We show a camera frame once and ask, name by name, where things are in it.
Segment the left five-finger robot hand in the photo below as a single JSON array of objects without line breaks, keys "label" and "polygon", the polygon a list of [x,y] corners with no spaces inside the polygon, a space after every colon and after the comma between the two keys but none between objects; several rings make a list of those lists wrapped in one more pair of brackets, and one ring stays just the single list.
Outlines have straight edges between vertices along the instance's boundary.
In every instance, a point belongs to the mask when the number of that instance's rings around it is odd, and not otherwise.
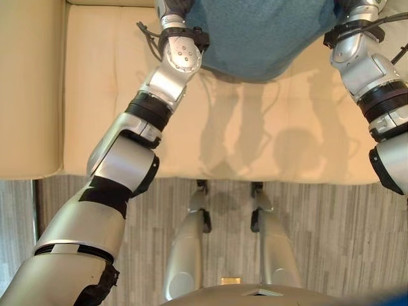
[{"label": "left five-finger robot hand", "polygon": [[194,5],[194,0],[157,0],[155,8],[161,29],[185,28],[185,17]]}]

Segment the right five-finger robot hand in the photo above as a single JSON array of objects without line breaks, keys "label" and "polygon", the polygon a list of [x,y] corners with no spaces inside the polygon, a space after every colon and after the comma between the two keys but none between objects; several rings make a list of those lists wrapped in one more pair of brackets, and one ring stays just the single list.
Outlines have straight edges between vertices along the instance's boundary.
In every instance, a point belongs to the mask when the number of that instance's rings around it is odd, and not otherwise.
[{"label": "right five-finger robot hand", "polygon": [[355,20],[376,21],[385,7],[387,0],[338,0],[342,10],[342,22]]}]

